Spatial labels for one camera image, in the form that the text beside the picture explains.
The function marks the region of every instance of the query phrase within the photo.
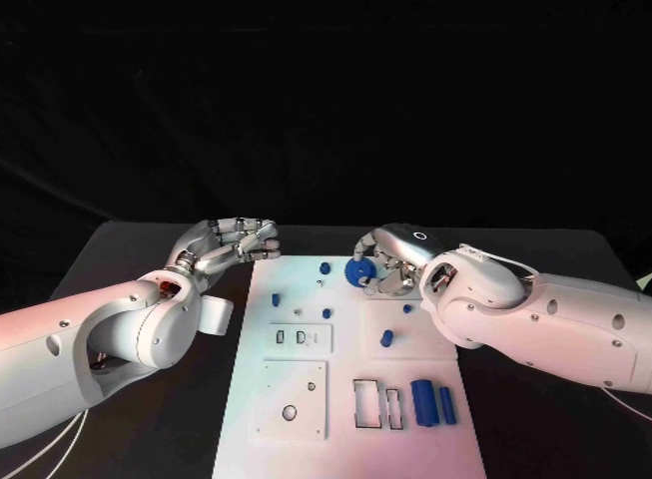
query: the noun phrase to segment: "wire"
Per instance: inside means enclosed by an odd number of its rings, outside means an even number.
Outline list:
[[[74,419],[69,422],[69,425],[64,428],[64,431],[55,437],[55,440],[45,446],[42,451],[23,463],[23,465],[17,469],[15,469],[15,471],[10,472],[2,479],[9,479],[10,477],[13,477],[42,457],[42,455],[52,449],[52,446],[59,442],[59,439],[69,432],[69,430],[74,427],[74,424],[77,423],[78,418],[82,416],[82,414],[84,414],[82,412],[80,412],[77,414],[77,416],[74,417]]]
[[[606,388],[600,388],[602,391],[613,398],[613,400],[623,406],[626,407],[635,414],[642,416],[648,421],[652,421],[652,417],[649,417],[646,414],[642,414],[632,406],[629,406],[610,392]]]
[[[81,435],[81,430],[84,429],[84,424],[85,424],[85,419],[88,418],[88,409],[85,410],[84,412],[84,419],[81,421],[81,424],[78,426],[78,430],[77,430],[77,435],[74,436],[74,439],[71,441],[71,444],[69,444],[69,448],[67,449],[67,452],[64,453],[64,456],[62,456],[62,459],[59,460],[59,462],[56,463],[56,466],[55,468],[52,469],[52,472],[49,473],[49,476],[45,478],[45,479],[51,479],[52,476],[55,475],[56,473],[56,470],[59,469],[59,466],[62,465],[62,462],[67,460],[67,456],[69,455],[69,452],[71,450],[74,449],[74,445],[77,444],[77,440],[78,440],[78,436]]]

